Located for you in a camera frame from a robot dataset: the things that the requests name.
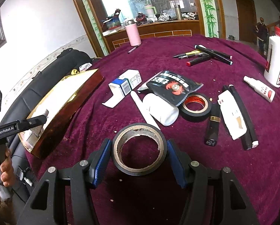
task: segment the hand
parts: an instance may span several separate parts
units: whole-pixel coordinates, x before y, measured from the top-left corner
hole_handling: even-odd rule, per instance
[[[12,186],[16,181],[16,177],[14,174],[14,168],[12,166],[11,152],[10,152],[9,148],[7,148],[7,150],[5,151],[5,156],[7,158],[0,165],[0,170],[2,172],[0,179],[3,182],[4,186],[9,187],[9,186]]]

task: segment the pen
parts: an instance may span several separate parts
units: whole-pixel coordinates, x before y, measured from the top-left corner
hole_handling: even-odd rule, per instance
[[[193,57],[201,57],[201,56],[204,56],[204,55],[207,55],[207,54],[204,53],[204,52],[200,52],[200,53],[195,53],[195,54],[191,54],[191,55],[181,56],[181,57],[179,57],[179,59],[193,58]]]
[[[132,50],[130,50],[129,52],[127,52],[128,54],[130,54],[131,52],[133,52],[134,50],[136,50],[139,46],[135,46]]]
[[[174,56],[172,58],[179,58],[179,57],[182,57],[182,56],[189,56],[189,55],[195,54],[195,53],[200,53],[200,51],[199,50],[194,50],[192,52],[186,52],[186,53],[182,53],[182,54],[176,55],[176,56]]]
[[[223,62],[223,63],[225,63],[225,64],[229,64],[229,65],[232,65],[232,64],[233,64],[232,61],[230,61],[230,60],[224,58],[223,56],[221,56],[221,55],[219,55],[219,54],[217,54],[217,53],[215,53],[215,52],[212,52],[211,50],[209,50],[209,49],[207,49],[207,48],[202,47],[202,45],[199,45],[199,46],[196,45],[195,48],[198,49],[198,50],[200,50],[200,51],[202,51],[202,52],[205,52],[205,53],[211,55],[211,56],[214,57],[214,58],[217,58],[219,61],[221,61],[221,62]]]
[[[191,60],[191,61],[189,61],[189,62],[186,62],[186,65],[187,65],[188,67],[191,67],[191,66],[194,66],[194,65],[196,65],[196,64],[199,64],[199,63],[208,61],[208,60],[210,60],[211,58],[212,58],[211,55],[203,56],[203,57],[201,57],[201,58],[196,58],[196,59],[193,59],[193,60]]]

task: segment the bamboo painting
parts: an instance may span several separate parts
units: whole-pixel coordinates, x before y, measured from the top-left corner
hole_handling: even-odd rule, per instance
[[[213,7],[214,1],[213,0],[202,0],[202,9],[205,9],[206,13],[206,19],[207,19],[207,25],[208,25],[208,33],[209,37],[218,37],[217,31],[214,31],[216,18],[214,16],[214,12],[216,12],[216,9]]]

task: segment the black sofa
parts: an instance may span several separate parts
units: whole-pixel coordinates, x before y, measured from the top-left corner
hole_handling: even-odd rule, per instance
[[[55,61],[47,66],[42,72],[39,72],[29,85],[23,90],[18,98],[10,106],[4,115],[0,125],[13,122],[15,120],[26,119],[31,111],[37,106],[40,100],[66,75],[69,75],[73,69],[85,63],[93,63],[92,59],[85,53],[69,48],[64,50]],[[25,148],[18,135],[9,137],[8,147],[12,153],[12,165],[14,172],[18,166],[23,170],[29,167],[29,162],[25,155]],[[33,188],[37,184],[36,176],[32,171],[27,172],[27,178],[33,182],[29,186],[25,182],[17,181],[13,186],[15,194],[13,196],[14,213],[16,220],[24,208]]]

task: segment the white wall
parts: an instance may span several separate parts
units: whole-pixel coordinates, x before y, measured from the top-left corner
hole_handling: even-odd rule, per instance
[[[0,48],[3,98],[34,65],[86,34],[72,0],[6,0],[0,13],[7,40]],[[77,49],[95,57],[88,40]]]
[[[239,40],[239,23],[236,0],[222,0],[224,5],[224,15],[226,20],[226,33],[235,36]],[[260,17],[264,18],[266,25],[279,20],[279,11],[271,0],[254,0],[256,8],[257,22]]]

